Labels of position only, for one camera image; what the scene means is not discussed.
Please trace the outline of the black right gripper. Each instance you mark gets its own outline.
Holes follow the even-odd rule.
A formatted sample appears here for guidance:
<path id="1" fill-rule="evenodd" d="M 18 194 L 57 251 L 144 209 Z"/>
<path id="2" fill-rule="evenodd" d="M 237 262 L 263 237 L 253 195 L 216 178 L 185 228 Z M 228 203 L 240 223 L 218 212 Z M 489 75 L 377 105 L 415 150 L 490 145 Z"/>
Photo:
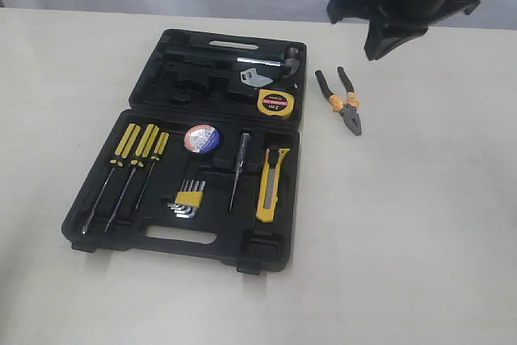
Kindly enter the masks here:
<path id="1" fill-rule="evenodd" d="M 329 0 L 326 13 L 332 24 L 343 19 L 370 21 L 364 52 L 377 61 L 424 29 L 458 13 L 471 15 L 480 0 Z"/>

